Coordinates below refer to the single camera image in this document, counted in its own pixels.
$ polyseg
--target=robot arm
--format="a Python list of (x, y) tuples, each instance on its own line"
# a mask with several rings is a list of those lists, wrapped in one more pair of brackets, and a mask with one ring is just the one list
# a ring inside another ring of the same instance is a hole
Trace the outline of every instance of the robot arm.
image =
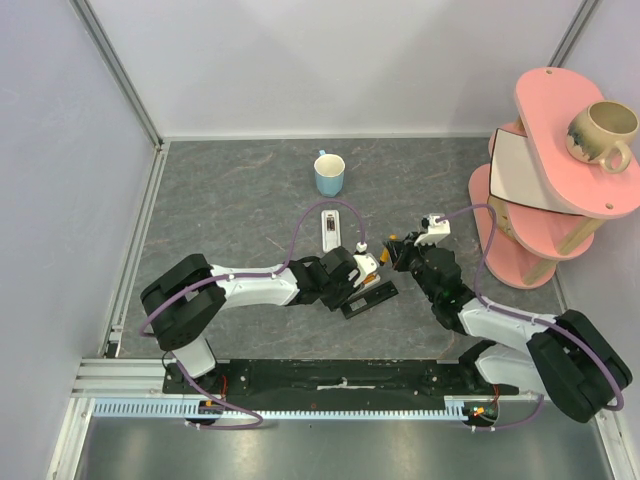
[[(437, 321), (448, 330), (490, 340), (471, 359), (474, 374), (491, 384), (517, 386), (548, 395), (569, 417), (586, 422), (614, 397), (602, 372), (574, 343), (546, 326), (514, 320), (487, 308), (461, 279), (461, 268), (450, 250), (436, 246), (448, 233), (448, 222), (432, 214), (421, 232), (403, 240), (384, 242), (393, 269), (410, 272), (432, 304)], [(604, 362), (620, 389), (632, 381), (631, 372), (582, 313), (533, 314), (498, 304), (501, 311), (557, 324), (582, 340)]]
[(378, 263), (371, 254), (351, 254), (337, 247), (322, 258), (291, 261), (276, 273), (281, 267), (225, 268), (209, 265), (202, 254), (189, 255), (142, 292), (148, 315), (195, 282), (221, 275), (226, 279), (211, 282), (163, 310), (151, 323), (158, 346), (172, 352), (193, 378), (200, 377), (216, 366), (202, 332), (218, 312), (257, 304), (307, 305), (318, 299), (334, 311), (366, 286)]

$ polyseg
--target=small black object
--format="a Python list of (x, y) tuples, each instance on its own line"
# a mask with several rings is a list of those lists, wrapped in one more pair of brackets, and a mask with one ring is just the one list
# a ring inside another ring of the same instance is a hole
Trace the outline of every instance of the small black object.
[(345, 318), (355, 317), (359, 313), (369, 310), (371, 307), (375, 307), (391, 297), (395, 297), (397, 294), (398, 289), (393, 282), (385, 282), (345, 302), (340, 307), (340, 310), (342, 310)]
[(327, 231), (335, 232), (336, 231), (336, 219), (333, 215), (327, 215)]
[(118, 354), (118, 344), (116, 342), (107, 343), (107, 349), (104, 352), (104, 358), (116, 358)]

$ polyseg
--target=blue mug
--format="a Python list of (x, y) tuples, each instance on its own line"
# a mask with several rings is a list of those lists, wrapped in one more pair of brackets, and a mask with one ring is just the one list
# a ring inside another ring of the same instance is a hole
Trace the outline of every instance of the blue mug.
[(325, 197), (335, 197), (344, 183), (344, 160), (339, 155), (320, 155), (313, 168), (316, 171), (316, 186)]

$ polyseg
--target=mug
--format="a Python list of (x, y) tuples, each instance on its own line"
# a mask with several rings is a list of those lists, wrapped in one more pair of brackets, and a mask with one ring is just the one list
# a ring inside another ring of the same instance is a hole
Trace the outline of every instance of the mug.
[[(621, 103), (602, 101), (589, 105), (569, 124), (567, 150), (581, 162), (595, 164), (609, 173), (623, 172), (633, 154), (629, 144), (638, 133), (638, 117)], [(620, 154), (617, 167), (613, 160)]]
[(344, 183), (344, 160), (339, 155), (320, 155), (313, 168), (316, 171), (316, 187), (325, 197), (335, 197)]

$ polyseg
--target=mug handle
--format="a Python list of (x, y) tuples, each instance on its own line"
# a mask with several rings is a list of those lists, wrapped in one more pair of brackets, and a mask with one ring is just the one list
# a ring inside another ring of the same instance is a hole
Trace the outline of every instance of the mug handle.
[[(614, 168), (612, 162), (613, 162), (613, 159), (615, 158), (614, 152), (616, 150), (620, 152), (620, 156), (622, 157), (622, 160), (620, 160), (620, 165), (618, 165), (617, 168)], [(631, 149), (629, 148), (629, 145), (618, 140), (616, 143), (613, 144), (613, 146), (609, 150), (609, 153), (607, 153), (607, 156), (602, 160), (600, 160), (600, 165), (602, 166), (602, 168), (605, 169), (605, 171), (609, 173), (624, 172), (626, 168), (629, 166), (629, 163), (631, 163), (631, 157), (633, 157), (633, 154), (631, 153)]]

